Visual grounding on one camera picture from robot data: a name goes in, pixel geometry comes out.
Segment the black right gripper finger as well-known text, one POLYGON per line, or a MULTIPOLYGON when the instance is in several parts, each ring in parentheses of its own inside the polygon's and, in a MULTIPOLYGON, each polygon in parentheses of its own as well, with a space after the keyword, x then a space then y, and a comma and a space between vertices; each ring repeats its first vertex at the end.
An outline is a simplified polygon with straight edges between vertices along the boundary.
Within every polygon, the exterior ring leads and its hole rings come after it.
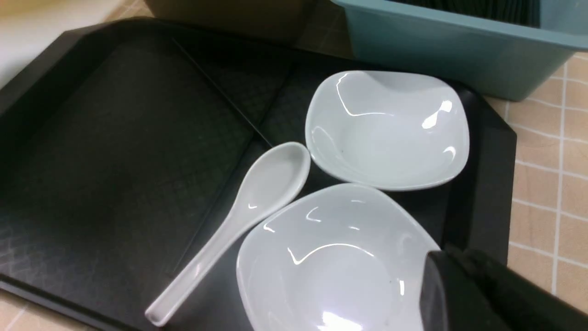
POLYGON ((430 251, 418 304, 425 331, 585 331, 587 315, 480 250, 430 251))

